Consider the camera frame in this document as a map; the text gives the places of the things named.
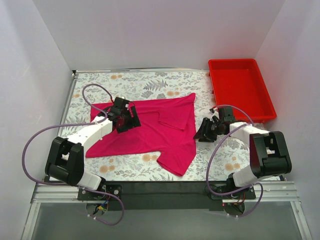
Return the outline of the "magenta t shirt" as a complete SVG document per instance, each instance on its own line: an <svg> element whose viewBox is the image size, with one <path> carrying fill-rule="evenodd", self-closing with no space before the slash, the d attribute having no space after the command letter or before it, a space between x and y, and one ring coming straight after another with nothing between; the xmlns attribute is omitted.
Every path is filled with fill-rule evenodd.
<svg viewBox="0 0 320 240"><path fill-rule="evenodd" d="M135 102L141 126L104 136L87 152L87 158L160 152L158 164L182 177L196 156L194 135L196 94Z"/></svg>

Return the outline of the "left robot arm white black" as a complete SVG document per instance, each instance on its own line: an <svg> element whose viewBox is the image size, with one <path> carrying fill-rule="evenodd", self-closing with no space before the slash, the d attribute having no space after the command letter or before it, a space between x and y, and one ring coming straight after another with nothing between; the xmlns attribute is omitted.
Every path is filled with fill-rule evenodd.
<svg viewBox="0 0 320 240"><path fill-rule="evenodd" d="M85 169L87 151L103 137L116 131L123 133L140 127L136 106L132 101L116 97L113 105L99 109L89 125L66 138L56 137L51 144L45 174L69 186L89 189L95 200L106 196L104 178Z"/></svg>

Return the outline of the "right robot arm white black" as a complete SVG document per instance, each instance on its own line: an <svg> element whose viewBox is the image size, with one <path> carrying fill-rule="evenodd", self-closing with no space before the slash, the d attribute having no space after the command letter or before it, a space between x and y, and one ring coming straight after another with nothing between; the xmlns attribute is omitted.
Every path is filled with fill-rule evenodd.
<svg viewBox="0 0 320 240"><path fill-rule="evenodd" d="M245 190L257 184L260 180L288 174L292 171L292 162L285 136L280 131L261 130L249 122L239 121L234 115L235 106L223 104L210 109L217 112L211 118L202 120L194 139L199 142L213 143L218 136L223 140L235 138L249 146L249 165L238 172L232 173L225 185L217 190L211 188L209 176L205 181L209 192L216 196L229 196L237 199Z"/></svg>

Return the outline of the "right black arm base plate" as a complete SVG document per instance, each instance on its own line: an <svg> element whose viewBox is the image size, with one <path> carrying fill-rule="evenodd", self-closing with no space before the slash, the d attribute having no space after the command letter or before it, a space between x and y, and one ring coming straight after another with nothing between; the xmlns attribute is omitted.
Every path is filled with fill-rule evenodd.
<svg viewBox="0 0 320 240"><path fill-rule="evenodd" d="M232 201L243 201L243 200L254 200L256 193L253 187L240 190L239 187L234 189L227 188L224 183L210 183L210 187L207 185L204 187L204 192L212 200L232 200Z"/></svg>

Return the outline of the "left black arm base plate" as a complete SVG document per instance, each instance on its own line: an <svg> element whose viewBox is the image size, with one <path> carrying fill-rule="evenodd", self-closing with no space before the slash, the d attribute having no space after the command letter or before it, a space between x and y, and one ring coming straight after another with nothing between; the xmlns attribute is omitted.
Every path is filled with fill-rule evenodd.
<svg viewBox="0 0 320 240"><path fill-rule="evenodd" d="M107 184L97 189L99 192L115 195L119 199L122 194L122 186L119 184ZM106 200L109 196L103 193L95 193L87 189L80 188L78 190L77 200L79 201L102 201Z"/></svg>

